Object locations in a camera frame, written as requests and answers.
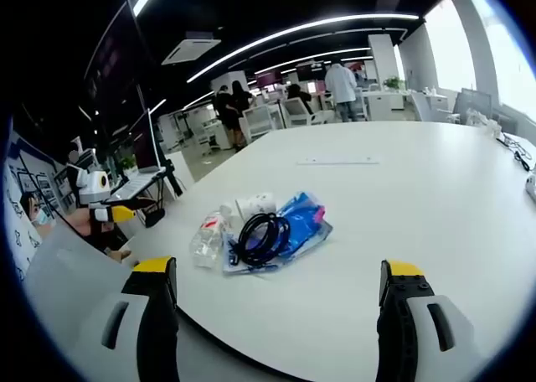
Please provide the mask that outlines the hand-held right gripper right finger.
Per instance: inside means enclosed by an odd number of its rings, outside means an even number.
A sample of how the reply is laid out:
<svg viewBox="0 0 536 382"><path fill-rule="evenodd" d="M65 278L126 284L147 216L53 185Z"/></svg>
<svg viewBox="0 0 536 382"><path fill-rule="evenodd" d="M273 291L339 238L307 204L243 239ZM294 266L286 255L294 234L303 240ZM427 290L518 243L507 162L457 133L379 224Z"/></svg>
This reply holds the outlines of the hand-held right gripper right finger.
<svg viewBox="0 0 536 382"><path fill-rule="evenodd" d="M470 320L436 295L415 265L380 267L377 381L471 381L478 351Z"/></svg>

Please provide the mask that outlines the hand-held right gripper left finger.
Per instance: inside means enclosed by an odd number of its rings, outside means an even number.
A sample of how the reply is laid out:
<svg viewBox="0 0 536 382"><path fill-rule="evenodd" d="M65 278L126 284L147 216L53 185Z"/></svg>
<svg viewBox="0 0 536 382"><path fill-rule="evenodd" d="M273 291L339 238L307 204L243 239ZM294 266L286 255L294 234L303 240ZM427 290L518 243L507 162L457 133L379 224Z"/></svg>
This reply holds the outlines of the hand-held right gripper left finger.
<svg viewBox="0 0 536 382"><path fill-rule="evenodd" d="M176 259L132 269L83 318L71 359L84 381L178 381Z"/></svg>

